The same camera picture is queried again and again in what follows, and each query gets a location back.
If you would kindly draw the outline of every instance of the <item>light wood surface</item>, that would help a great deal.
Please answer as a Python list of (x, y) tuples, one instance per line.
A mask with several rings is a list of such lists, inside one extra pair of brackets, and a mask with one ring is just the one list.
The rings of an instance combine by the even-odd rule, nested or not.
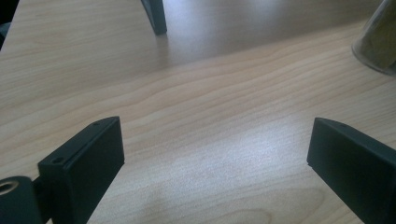
[(396, 80), (351, 43), (378, 0), (21, 0), (0, 52), (0, 178), (119, 115), (90, 223), (361, 223), (307, 166), (315, 117), (396, 147)]

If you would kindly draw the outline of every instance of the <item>wood grain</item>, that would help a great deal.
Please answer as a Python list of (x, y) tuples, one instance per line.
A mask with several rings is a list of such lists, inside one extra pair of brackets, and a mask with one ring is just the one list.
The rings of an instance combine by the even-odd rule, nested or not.
[(0, 52), (0, 178), (119, 115), (90, 223), (361, 223), (306, 164), (315, 117), (396, 147), (396, 80), (351, 43), (379, 1), (21, 0)]

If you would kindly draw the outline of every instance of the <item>black bracket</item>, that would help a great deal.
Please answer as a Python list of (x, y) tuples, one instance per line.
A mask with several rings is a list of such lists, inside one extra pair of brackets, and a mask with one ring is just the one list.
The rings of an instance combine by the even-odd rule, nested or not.
[(38, 163), (0, 180), (0, 223), (86, 223), (124, 164), (120, 118), (98, 120)]
[(307, 161), (364, 223), (396, 223), (396, 150), (343, 123), (315, 119)]
[(163, 0), (141, 0), (145, 8), (149, 22), (155, 35), (166, 33), (166, 18), (163, 10)]

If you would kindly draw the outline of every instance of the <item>hole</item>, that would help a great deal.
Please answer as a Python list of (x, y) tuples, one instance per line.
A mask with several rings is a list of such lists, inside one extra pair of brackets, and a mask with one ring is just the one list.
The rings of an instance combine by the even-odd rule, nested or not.
[(63, 157), (58, 157), (58, 158), (56, 158), (56, 159), (53, 159), (53, 160), (52, 160), (52, 163), (53, 163), (53, 164), (57, 164), (57, 163), (62, 162), (63, 160), (64, 160)]
[(7, 193), (11, 192), (18, 186), (18, 184), (19, 183), (14, 180), (1, 183), (0, 184), (0, 195), (7, 194)]

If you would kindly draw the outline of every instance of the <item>black table leg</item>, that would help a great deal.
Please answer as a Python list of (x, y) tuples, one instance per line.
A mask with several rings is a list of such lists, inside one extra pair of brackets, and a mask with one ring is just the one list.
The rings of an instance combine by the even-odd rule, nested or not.
[(163, 11), (163, 0), (141, 0), (143, 7), (148, 13), (155, 35), (163, 35), (166, 33), (166, 19)]

